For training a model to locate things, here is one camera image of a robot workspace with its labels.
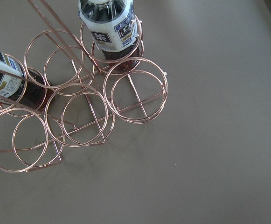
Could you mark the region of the upper tea bottle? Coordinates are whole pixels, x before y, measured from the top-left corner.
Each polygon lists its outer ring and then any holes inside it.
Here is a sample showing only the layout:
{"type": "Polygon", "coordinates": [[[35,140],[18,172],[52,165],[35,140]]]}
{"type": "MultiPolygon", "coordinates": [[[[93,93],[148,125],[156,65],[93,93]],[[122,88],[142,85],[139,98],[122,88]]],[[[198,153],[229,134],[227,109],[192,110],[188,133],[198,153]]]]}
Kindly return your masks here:
{"type": "Polygon", "coordinates": [[[0,96],[32,109],[42,110],[49,91],[27,79],[20,61],[0,51],[0,96]]]}

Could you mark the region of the tea bottle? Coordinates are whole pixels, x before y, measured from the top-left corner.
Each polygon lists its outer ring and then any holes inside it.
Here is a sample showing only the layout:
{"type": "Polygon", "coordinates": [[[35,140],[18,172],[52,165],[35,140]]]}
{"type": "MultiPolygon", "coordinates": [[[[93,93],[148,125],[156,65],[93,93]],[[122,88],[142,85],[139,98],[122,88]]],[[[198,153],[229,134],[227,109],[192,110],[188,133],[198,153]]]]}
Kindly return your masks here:
{"type": "Polygon", "coordinates": [[[78,15],[107,61],[140,56],[132,0],[79,0],[78,15]]]}
{"type": "Polygon", "coordinates": [[[0,96],[32,109],[42,110],[49,91],[27,79],[20,61],[0,51],[0,96]]]}

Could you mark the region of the lower right tea bottle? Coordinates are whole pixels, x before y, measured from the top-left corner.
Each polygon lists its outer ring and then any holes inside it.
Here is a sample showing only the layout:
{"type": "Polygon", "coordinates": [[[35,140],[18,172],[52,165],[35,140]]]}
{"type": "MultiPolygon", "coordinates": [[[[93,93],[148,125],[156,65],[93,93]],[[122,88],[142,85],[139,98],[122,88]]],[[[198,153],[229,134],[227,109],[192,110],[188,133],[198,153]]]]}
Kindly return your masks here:
{"type": "Polygon", "coordinates": [[[79,0],[78,15],[107,61],[140,56],[132,0],[79,0]]]}

